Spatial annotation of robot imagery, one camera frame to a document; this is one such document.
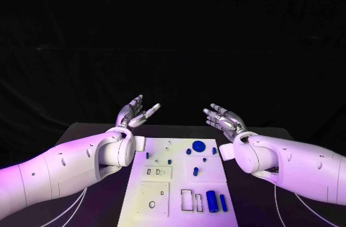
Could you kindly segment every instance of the cable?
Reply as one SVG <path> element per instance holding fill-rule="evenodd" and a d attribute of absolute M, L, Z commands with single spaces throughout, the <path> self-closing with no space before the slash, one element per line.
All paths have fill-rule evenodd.
<path fill-rule="evenodd" d="M 278 214 L 278 217 L 279 217 L 282 226 L 287 227 L 285 224 L 284 224 L 284 221 L 282 221 L 282 219 L 281 219 L 281 215 L 279 215 L 279 208 L 278 208 L 278 201 L 276 201 L 276 185 L 275 185 L 275 184 L 274 184 L 274 198 L 275 198 L 275 210 L 276 210 L 276 214 Z"/>
<path fill-rule="evenodd" d="M 75 206 L 75 204 L 76 204 L 77 200 L 80 199 L 82 195 L 85 194 L 85 192 L 86 192 L 86 188 L 83 189 L 83 191 L 82 191 L 82 193 L 80 193 L 76 201 L 75 201 L 73 204 L 69 206 L 69 208 L 60 213 L 60 215 L 59 215 L 53 220 L 50 220 L 47 223 L 44 223 L 40 227 L 47 226 L 52 222 L 54 222 L 54 221 L 62 217 L 62 215 L 63 215 L 63 214 L 70 210 L 70 208 Z"/>
<path fill-rule="evenodd" d="M 76 211 L 77 211 L 77 208 L 79 208 L 79 206 L 80 206 L 80 203 L 83 202 L 85 193 L 86 193 L 86 189 L 85 189 L 83 194 L 82 194 L 82 198 L 80 198 L 79 205 L 76 206 L 76 209 L 75 209 L 75 211 L 73 211 L 73 214 L 70 215 L 70 217 L 69 217 L 69 219 L 67 219 L 65 225 L 69 223 L 69 221 L 70 221 L 70 219 L 72 219 L 72 217 L 73 217 L 73 215 L 75 215 L 75 213 L 76 213 Z"/>
<path fill-rule="evenodd" d="M 301 203 L 304 204 L 304 206 L 310 209 L 310 211 L 317 215 L 317 217 L 320 217 L 321 220 L 324 220 L 331 226 L 338 227 L 336 224 L 333 224 L 331 222 L 328 222 L 314 211 L 312 209 L 308 207 L 308 205 L 305 204 L 305 202 L 301 200 L 301 198 L 298 197 L 298 195 L 295 194 L 298 200 L 301 201 Z"/>

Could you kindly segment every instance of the black background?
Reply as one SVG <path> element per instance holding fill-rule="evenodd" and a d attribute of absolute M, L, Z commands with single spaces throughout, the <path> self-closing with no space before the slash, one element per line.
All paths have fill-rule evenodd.
<path fill-rule="evenodd" d="M 204 126 L 210 103 L 346 155 L 344 0 L 3 0 L 0 166 L 69 125 Z"/>

